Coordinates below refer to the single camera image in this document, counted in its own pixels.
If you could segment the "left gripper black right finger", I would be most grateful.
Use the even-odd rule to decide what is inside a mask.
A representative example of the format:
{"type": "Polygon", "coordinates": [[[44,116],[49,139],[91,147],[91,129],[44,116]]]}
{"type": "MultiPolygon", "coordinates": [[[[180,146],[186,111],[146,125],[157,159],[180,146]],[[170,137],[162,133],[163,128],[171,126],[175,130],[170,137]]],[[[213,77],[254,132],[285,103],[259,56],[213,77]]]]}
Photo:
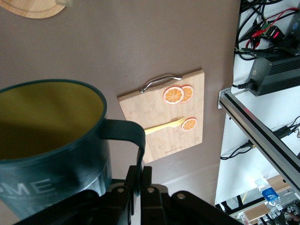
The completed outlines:
{"type": "Polygon", "coordinates": [[[141,176],[141,225],[243,225],[188,191],[172,196],[166,186],[152,184],[152,167],[141,176]]]}

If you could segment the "white side shelf surface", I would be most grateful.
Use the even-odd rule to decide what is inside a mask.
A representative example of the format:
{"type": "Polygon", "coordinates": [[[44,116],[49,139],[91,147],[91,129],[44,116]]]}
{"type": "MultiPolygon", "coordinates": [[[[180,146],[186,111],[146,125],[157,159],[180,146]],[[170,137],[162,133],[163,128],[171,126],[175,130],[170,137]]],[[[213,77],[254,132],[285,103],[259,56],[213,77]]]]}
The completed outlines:
{"type": "MultiPolygon", "coordinates": [[[[256,97],[246,90],[231,88],[232,94],[272,131],[300,123],[300,86],[256,97]]],[[[227,115],[223,133],[221,156],[229,157],[248,141],[246,134],[227,115]]],[[[257,149],[238,150],[238,155],[220,161],[215,204],[257,188],[259,178],[271,179],[278,171],[257,149]]]]}

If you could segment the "dark teal cup yellow inside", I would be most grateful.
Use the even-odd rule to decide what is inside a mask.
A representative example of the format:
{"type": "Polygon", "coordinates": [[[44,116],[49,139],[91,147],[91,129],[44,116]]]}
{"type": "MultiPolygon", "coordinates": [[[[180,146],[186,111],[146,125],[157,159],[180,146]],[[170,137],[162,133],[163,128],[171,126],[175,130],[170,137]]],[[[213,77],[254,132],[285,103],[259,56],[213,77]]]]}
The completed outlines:
{"type": "Polygon", "coordinates": [[[0,200],[19,219],[83,190],[103,195],[111,184],[109,140],[145,152],[144,129],[106,118],[95,87],[50,79],[0,90],[0,200]]]}

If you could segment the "black power supply box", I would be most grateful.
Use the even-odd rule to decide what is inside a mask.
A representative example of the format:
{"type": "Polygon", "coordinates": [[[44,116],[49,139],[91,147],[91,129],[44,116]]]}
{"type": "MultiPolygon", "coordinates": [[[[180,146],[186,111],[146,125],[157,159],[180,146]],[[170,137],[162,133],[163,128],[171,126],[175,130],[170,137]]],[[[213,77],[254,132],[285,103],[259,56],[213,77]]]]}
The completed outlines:
{"type": "Polygon", "coordinates": [[[256,97],[300,86],[300,55],[258,58],[248,78],[253,82],[248,89],[256,97]]]}

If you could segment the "clear water bottle blue label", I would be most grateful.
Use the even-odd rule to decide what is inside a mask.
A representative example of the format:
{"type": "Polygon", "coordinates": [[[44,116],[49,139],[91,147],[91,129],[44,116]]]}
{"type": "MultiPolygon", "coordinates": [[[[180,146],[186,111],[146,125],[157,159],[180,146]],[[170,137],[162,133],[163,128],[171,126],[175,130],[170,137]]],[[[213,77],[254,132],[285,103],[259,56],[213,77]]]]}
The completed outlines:
{"type": "Polygon", "coordinates": [[[269,184],[265,178],[259,178],[255,181],[257,189],[261,192],[262,196],[267,200],[271,206],[281,205],[281,199],[274,188],[269,184]]]}

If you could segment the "toy orange slice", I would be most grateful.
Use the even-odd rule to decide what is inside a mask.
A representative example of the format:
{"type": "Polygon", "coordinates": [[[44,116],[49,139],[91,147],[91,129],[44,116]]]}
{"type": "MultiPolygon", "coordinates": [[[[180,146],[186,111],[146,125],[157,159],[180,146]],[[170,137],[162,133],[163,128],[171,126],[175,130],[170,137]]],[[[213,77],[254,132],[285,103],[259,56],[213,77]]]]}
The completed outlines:
{"type": "Polygon", "coordinates": [[[195,128],[197,125],[197,118],[196,117],[189,117],[184,120],[184,122],[181,124],[180,128],[183,131],[190,131],[193,128],[195,128]]]}
{"type": "Polygon", "coordinates": [[[163,100],[168,104],[177,104],[184,98],[184,91],[181,87],[168,87],[163,93],[163,100]]]}
{"type": "Polygon", "coordinates": [[[183,99],[180,101],[180,103],[185,103],[187,101],[189,101],[193,95],[194,95],[194,88],[192,85],[189,84],[185,84],[181,86],[181,89],[184,92],[184,96],[183,99]]]}

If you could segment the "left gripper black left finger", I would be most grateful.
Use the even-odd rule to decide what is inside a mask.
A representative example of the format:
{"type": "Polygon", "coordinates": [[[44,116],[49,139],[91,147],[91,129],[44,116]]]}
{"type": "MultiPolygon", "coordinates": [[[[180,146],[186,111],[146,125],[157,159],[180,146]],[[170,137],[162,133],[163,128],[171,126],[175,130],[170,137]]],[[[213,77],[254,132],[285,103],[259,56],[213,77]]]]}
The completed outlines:
{"type": "Polygon", "coordinates": [[[131,165],[126,179],[111,185],[104,195],[84,190],[16,225],[130,225],[140,175],[140,168],[131,165]]]}

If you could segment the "small black power adapter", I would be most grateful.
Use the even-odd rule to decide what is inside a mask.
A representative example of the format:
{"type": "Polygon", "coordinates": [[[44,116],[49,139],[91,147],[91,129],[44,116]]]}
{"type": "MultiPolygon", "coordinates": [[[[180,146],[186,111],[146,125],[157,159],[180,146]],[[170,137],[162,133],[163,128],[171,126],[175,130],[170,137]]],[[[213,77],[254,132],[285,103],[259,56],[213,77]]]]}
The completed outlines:
{"type": "Polygon", "coordinates": [[[292,126],[283,126],[276,131],[273,131],[274,135],[276,135],[279,139],[282,139],[286,136],[289,136],[292,132],[294,132],[294,127],[292,126]]]}

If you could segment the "brown table mat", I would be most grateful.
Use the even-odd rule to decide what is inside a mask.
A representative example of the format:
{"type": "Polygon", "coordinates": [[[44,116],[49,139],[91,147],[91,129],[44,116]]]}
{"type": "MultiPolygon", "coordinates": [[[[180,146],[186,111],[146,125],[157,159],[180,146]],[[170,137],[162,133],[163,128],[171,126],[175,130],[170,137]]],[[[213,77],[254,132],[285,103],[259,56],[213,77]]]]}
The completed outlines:
{"type": "Polygon", "coordinates": [[[205,73],[202,143],[151,163],[152,179],[214,204],[225,114],[220,90],[233,82],[240,0],[74,0],[47,19],[0,7],[0,89],[63,78],[97,87],[107,117],[124,119],[117,98],[148,80],[205,73]]]}

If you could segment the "wooden mug tree rack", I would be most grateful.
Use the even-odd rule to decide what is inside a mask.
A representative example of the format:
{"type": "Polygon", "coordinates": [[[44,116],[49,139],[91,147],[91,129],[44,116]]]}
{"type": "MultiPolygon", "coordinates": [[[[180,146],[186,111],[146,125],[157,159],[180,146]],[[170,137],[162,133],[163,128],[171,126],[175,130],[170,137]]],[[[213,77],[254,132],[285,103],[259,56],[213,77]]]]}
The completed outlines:
{"type": "Polygon", "coordinates": [[[44,19],[57,15],[73,3],[74,0],[0,0],[0,7],[22,17],[44,19]]]}

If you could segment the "yellow plastic fork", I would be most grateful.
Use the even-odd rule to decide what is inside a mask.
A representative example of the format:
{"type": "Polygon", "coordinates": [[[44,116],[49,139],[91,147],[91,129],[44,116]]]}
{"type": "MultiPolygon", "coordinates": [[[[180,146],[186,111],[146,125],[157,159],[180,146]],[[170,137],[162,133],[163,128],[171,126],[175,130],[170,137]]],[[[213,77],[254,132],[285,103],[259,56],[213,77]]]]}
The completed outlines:
{"type": "Polygon", "coordinates": [[[185,121],[185,119],[186,119],[186,117],[182,117],[182,118],[179,118],[178,120],[174,120],[174,121],[168,122],[166,124],[147,128],[144,131],[145,131],[146,135],[149,135],[149,134],[155,133],[155,132],[165,129],[165,128],[176,128],[176,127],[180,126],[185,121]]]}

